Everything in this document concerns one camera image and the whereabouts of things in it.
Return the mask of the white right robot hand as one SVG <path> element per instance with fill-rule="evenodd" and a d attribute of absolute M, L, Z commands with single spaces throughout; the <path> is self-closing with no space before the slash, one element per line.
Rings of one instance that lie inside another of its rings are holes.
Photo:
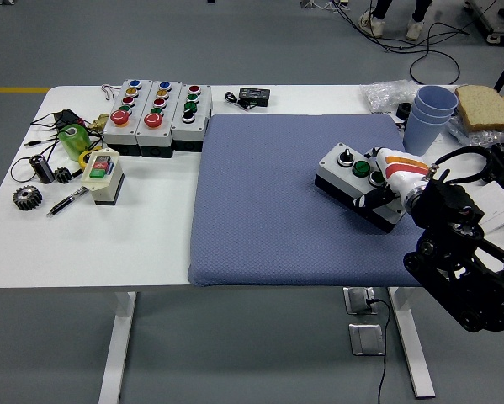
<path fill-rule="evenodd" d="M 353 205 L 372 210 L 399 199 L 403 209 L 410 213 L 427 186 L 424 178 L 429 166 L 419 156 L 386 147 L 374 149 L 374 157 L 385 185 L 356 198 Z"/>

